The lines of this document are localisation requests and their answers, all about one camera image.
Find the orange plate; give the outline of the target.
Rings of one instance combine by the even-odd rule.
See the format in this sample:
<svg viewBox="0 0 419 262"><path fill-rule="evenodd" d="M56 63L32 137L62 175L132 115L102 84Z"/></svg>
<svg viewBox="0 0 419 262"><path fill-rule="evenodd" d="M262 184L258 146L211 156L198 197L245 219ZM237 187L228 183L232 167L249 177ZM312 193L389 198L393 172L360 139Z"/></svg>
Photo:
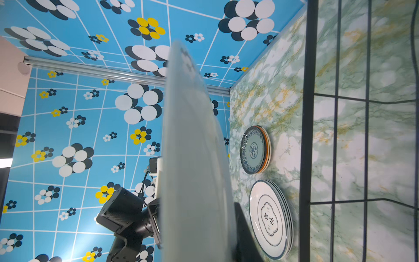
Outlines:
<svg viewBox="0 0 419 262"><path fill-rule="evenodd" d="M265 150L265 153L266 154L265 154L265 158L264 158L264 163L263 163L262 167L259 170L259 173L262 173L262 172L264 172L267 169L267 167L268 167L268 165L270 163L271 156L272 156L272 144L271 144L269 135L266 132L266 130L262 126L257 126L257 127L262 131L262 133L264 135L265 148L266 148L266 150Z"/></svg>

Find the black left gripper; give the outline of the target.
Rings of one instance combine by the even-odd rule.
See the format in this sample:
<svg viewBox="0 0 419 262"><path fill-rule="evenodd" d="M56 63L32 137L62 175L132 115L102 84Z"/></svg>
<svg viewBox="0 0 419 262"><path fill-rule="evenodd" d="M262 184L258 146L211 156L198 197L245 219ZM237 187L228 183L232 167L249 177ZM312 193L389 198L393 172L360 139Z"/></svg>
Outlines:
<svg viewBox="0 0 419 262"><path fill-rule="evenodd" d="M138 249L143 239L148 237L152 237L161 249L159 212L159 198L145 204L134 193L121 187L104 204L96 222L113 232L113 249Z"/></svg>

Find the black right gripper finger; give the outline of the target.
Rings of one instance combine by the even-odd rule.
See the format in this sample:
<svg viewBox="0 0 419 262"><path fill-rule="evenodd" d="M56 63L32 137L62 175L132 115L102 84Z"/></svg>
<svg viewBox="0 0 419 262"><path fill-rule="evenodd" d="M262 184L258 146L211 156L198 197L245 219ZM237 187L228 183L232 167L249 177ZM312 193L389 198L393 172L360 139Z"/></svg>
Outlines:
<svg viewBox="0 0 419 262"><path fill-rule="evenodd" d="M262 262L263 259L256 247L251 231L239 203L234 203L236 219L237 246L235 250L236 262Z"/></svg>

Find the white plate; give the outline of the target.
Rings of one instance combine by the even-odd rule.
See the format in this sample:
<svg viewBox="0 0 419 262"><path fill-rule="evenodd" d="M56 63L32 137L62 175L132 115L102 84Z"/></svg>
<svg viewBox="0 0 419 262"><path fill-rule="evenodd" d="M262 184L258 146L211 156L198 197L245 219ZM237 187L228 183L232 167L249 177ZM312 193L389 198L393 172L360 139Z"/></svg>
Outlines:
<svg viewBox="0 0 419 262"><path fill-rule="evenodd" d="M236 221L227 151L203 77L172 43L159 178L163 261L233 262Z"/></svg>
<svg viewBox="0 0 419 262"><path fill-rule="evenodd" d="M276 192L276 194L278 195L278 198L280 199L282 210L284 211L284 214L287 216L286 225L288 226L288 229L287 229L288 242L287 242L287 248L284 255L284 257L286 257L291 251L293 242L294 242L294 225L292 221L291 212L289 209L289 205L285 199L285 196L282 193L282 191L279 189L279 187L271 180L267 180L267 182L269 182L273 186L274 191Z"/></svg>
<svg viewBox="0 0 419 262"><path fill-rule="evenodd" d="M240 160L243 170L250 175L258 173L265 163L266 140L259 126L251 126L240 144Z"/></svg>
<svg viewBox="0 0 419 262"><path fill-rule="evenodd" d="M287 248L286 218L280 199L267 180L252 185L249 195L251 225L259 246L273 260L281 260Z"/></svg>

